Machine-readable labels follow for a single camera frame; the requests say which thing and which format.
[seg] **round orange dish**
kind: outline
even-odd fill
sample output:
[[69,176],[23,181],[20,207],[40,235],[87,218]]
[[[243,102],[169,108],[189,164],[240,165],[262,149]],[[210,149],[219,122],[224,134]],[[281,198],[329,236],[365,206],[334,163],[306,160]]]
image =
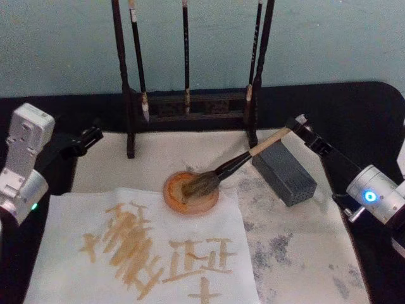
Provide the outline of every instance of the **round orange dish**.
[[183,197],[183,184],[191,181],[195,176],[190,172],[178,172],[167,179],[163,187],[163,197],[171,209],[183,214],[199,214],[215,206],[219,197],[218,189],[200,198],[185,199]]

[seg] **brush tip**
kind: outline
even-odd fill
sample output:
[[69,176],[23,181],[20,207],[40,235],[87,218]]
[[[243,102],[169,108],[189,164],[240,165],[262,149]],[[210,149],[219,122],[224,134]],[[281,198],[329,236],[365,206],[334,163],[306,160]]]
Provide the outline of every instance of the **brush tip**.
[[220,182],[215,171],[205,172],[185,183],[182,186],[182,194],[185,199],[207,196],[218,188]]
[[184,91],[184,105],[185,105],[185,115],[189,116],[190,115],[190,89],[186,89]]
[[144,111],[144,117],[147,123],[149,123],[149,111]]
[[196,178],[191,172],[178,172],[170,176],[163,188],[165,203],[176,212],[182,214],[202,214],[215,206],[219,198],[218,188],[210,195],[186,199],[182,186]]

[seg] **brush bristles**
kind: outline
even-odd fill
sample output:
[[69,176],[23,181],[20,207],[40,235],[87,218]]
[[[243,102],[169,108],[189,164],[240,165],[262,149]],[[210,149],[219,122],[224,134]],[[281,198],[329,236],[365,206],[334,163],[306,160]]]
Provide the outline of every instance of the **brush bristles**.
[[189,199],[209,195],[218,188],[220,182],[215,171],[199,174],[195,179],[182,186],[183,196],[185,199]]

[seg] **white paper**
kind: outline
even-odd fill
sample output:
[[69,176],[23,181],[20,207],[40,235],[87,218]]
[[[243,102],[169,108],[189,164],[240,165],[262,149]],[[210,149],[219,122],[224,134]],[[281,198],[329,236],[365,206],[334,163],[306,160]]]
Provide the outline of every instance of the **white paper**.
[[[147,208],[133,206],[131,202]],[[120,211],[116,208],[106,212],[117,204],[122,204]],[[143,263],[127,258],[118,265],[109,264],[119,248],[121,253],[124,252],[124,242],[134,239],[126,237],[128,230],[122,233],[122,238],[110,252],[103,252],[113,238],[107,232],[116,229],[124,218],[135,218],[123,212],[132,213],[137,220],[143,217],[150,221],[143,223],[143,228],[152,229],[146,230],[141,240],[144,244],[146,239],[152,241],[150,250],[144,251],[149,252],[146,265],[157,260],[149,274],[145,267],[141,269],[135,276],[140,282],[130,287],[123,282],[128,266]],[[84,246],[86,234],[89,243],[98,240],[94,246]],[[190,246],[194,246],[194,255],[185,254],[185,245],[182,244],[185,241],[200,242],[188,245],[189,253]],[[94,263],[90,261],[91,248],[94,249]],[[145,254],[135,256],[145,258]],[[116,278],[121,266],[122,272]],[[189,272],[192,275],[172,281]],[[142,294],[150,278],[160,273],[158,283],[146,295]],[[202,298],[207,291],[210,295],[208,301]],[[220,200],[213,209],[203,216],[192,217],[171,210],[164,203],[162,194],[147,191],[118,188],[103,194],[52,196],[25,303],[258,304],[236,192],[221,191]]]

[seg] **brush ferrule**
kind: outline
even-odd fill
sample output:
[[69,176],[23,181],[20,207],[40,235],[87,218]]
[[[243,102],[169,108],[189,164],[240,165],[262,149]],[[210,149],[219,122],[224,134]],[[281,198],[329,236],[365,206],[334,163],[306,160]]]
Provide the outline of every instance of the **brush ferrule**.
[[135,9],[129,9],[129,12],[131,14],[131,22],[136,23],[137,22],[137,12]]
[[246,89],[246,101],[252,101],[252,85],[249,84]]
[[149,111],[149,104],[147,102],[146,92],[142,93],[141,102],[142,102],[142,111]]
[[190,106],[190,89],[184,91],[184,104]]
[[227,177],[231,176],[236,170],[238,170],[245,162],[250,160],[252,155],[249,152],[245,152],[230,161],[227,161],[223,165],[215,169],[215,174],[218,176],[220,181],[223,181]]
[[149,123],[149,111],[143,111],[143,114],[146,122]]

